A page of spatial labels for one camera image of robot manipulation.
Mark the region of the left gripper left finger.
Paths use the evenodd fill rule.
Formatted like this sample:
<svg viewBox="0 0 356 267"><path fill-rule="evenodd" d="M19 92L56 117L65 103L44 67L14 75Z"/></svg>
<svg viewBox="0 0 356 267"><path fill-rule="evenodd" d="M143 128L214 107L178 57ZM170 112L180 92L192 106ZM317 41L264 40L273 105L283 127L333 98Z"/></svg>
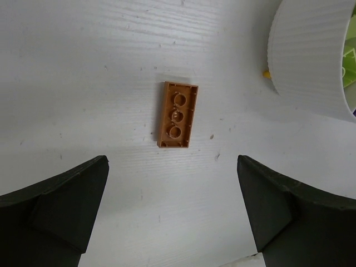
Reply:
<svg viewBox="0 0 356 267"><path fill-rule="evenodd" d="M109 173L97 156L1 196L1 266L78 266Z"/></svg>

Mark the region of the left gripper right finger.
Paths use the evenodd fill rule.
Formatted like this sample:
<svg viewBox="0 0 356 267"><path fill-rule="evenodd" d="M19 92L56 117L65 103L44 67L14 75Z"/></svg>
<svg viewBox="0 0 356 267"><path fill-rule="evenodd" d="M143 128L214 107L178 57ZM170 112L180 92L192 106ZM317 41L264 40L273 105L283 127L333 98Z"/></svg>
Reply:
<svg viewBox="0 0 356 267"><path fill-rule="evenodd" d="M355 266L355 200L240 155L238 179L266 266Z"/></svg>

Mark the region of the orange 2x4 brick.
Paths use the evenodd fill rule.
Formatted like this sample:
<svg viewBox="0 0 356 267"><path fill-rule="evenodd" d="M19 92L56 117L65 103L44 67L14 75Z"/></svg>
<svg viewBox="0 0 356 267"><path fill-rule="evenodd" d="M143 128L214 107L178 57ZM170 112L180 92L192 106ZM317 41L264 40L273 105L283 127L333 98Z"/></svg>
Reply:
<svg viewBox="0 0 356 267"><path fill-rule="evenodd" d="M188 148L199 87L177 82L164 82L159 148Z"/></svg>

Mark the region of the lime green 2x4 brick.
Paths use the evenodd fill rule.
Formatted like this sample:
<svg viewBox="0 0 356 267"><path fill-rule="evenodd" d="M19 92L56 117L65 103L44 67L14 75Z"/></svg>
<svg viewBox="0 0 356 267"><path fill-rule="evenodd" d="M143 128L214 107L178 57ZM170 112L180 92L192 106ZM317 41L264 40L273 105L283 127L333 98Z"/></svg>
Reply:
<svg viewBox="0 0 356 267"><path fill-rule="evenodd" d="M355 38L346 40L342 62L343 88L355 82Z"/></svg>

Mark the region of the white round divided container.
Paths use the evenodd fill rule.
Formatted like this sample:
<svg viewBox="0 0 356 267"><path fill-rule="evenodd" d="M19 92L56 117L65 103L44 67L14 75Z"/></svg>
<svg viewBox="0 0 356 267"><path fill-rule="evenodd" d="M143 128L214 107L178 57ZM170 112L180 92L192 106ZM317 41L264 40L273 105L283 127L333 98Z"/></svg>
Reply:
<svg viewBox="0 0 356 267"><path fill-rule="evenodd" d="M342 81L355 1L282 1L271 25L268 69L277 93L313 113L355 122Z"/></svg>

